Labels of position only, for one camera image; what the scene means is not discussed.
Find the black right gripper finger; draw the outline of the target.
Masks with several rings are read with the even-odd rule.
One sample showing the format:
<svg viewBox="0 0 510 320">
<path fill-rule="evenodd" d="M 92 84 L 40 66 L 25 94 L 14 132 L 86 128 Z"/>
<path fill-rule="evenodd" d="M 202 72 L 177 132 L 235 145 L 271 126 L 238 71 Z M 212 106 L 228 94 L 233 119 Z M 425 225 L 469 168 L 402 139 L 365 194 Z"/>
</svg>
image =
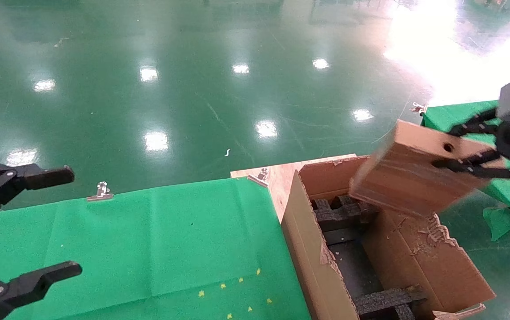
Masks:
<svg viewBox="0 0 510 320">
<path fill-rule="evenodd" d="M 484 164 L 500 160 L 501 154 L 494 149 L 476 152 L 462 159 L 439 159 L 432 162 L 436 168 L 446 168 L 452 172 L 467 173 L 485 179 L 510 180 L 510 168 L 486 167 Z"/>
<path fill-rule="evenodd" d="M 501 124 L 502 121 L 497 117 L 497 109 L 491 108 L 477 113 L 465 122 L 452 126 L 448 130 L 448 135 L 494 134 Z"/>
</svg>

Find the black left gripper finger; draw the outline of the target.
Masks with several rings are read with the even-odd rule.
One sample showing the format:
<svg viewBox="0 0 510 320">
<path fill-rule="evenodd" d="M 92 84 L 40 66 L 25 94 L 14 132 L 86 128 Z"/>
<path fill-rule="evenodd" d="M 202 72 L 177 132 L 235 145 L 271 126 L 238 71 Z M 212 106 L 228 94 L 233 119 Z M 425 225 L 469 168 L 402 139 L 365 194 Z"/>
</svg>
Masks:
<svg viewBox="0 0 510 320">
<path fill-rule="evenodd" d="M 41 190 L 74 182 L 69 166 L 43 169 L 37 164 L 7 166 L 0 164 L 0 208 L 24 190 Z"/>
<path fill-rule="evenodd" d="M 9 282 L 0 281 L 0 320 L 17 308 L 43 300 L 53 284 L 76 277 L 82 271 L 80 264 L 65 261 L 24 273 Z"/>
</svg>

